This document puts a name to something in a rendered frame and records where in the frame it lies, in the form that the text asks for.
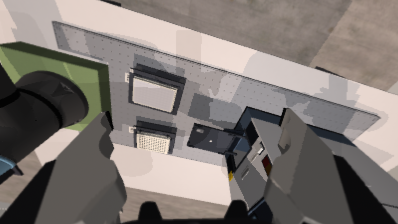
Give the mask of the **dark grey rectangular frame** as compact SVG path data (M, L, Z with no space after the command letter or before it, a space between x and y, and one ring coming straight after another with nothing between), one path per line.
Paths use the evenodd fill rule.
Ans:
M143 132L148 132L148 133L153 133L153 134L158 134L158 135L164 135L164 136L167 136L166 138L168 138L168 136L169 136L170 144L169 144L169 150L168 150L167 154L172 154L173 148L174 148L174 143L175 143L175 138L176 138L177 128L137 120L137 125L133 126L134 148L137 148L137 131L139 131L140 133L141 133L141 131L143 131Z

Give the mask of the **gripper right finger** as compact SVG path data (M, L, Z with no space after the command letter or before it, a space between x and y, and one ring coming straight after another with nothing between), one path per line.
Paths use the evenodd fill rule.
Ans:
M272 224L397 224L344 157L283 108L264 199Z

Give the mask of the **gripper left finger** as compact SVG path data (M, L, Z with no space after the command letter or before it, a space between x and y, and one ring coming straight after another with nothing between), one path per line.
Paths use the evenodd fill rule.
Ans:
M110 112L99 113L43 165L0 224L120 224L127 193L110 159L113 129Z

